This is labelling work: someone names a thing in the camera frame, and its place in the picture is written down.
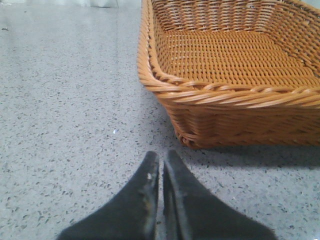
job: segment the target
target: brown wicker basket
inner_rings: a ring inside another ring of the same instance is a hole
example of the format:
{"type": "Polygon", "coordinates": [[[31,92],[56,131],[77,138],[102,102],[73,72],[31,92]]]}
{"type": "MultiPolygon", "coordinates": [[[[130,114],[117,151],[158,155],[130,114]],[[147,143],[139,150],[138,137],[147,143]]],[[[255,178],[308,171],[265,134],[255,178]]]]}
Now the brown wicker basket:
{"type": "Polygon", "coordinates": [[[320,11],[298,0],[142,0],[138,73],[191,148],[320,144],[320,11]]]}

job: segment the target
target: wicker basket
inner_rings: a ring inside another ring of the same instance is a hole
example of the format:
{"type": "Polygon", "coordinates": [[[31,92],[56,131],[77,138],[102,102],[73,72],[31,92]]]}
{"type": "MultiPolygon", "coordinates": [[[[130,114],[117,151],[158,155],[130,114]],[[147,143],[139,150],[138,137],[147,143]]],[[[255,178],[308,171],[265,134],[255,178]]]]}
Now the wicker basket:
{"type": "Polygon", "coordinates": [[[297,0],[142,0],[141,82],[182,144],[320,144],[320,11],[297,0]]]}

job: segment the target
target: terrazzo floor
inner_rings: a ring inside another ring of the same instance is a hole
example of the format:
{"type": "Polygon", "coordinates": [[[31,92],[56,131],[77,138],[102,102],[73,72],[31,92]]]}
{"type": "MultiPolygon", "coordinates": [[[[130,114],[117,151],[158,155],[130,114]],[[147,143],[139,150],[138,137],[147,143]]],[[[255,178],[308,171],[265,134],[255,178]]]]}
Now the terrazzo floor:
{"type": "MultiPolygon", "coordinates": [[[[0,240],[55,239],[116,194],[147,151],[163,160],[169,149],[279,240],[320,239],[320,148],[181,146],[139,83],[139,25],[138,6],[0,5],[0,240]]],[[[160,198],[157,240],[162,208],[160,198]]]]}

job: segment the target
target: floor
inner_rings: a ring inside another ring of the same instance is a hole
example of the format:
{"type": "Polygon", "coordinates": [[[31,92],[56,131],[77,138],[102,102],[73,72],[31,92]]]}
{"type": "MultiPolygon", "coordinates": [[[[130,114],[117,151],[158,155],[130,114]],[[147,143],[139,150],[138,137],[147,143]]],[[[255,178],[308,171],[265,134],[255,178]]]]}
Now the floor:
{"type": "Polygon", "coordinates": [[[279,240],[320,239],[320,148],[181,146],[139,83],[139,24],[139,7],[0,5],[0,240],[55,239],[116,194],[147,151],[163,160],[169,149],[279,240]]]}

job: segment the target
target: gray floor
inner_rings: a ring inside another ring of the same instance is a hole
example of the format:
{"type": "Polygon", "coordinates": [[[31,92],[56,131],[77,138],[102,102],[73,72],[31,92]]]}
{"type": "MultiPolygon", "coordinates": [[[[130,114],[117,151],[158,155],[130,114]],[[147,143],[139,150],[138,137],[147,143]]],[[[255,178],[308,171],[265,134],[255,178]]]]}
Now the gray floor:
{"type": "Polygon", "coordinates": [[[168,149],[280,240],[320,239],[320,148],[182,147],[139,83],[139,24],[138,7],[0,5],[0,240],[53,240],[168,149]]]}

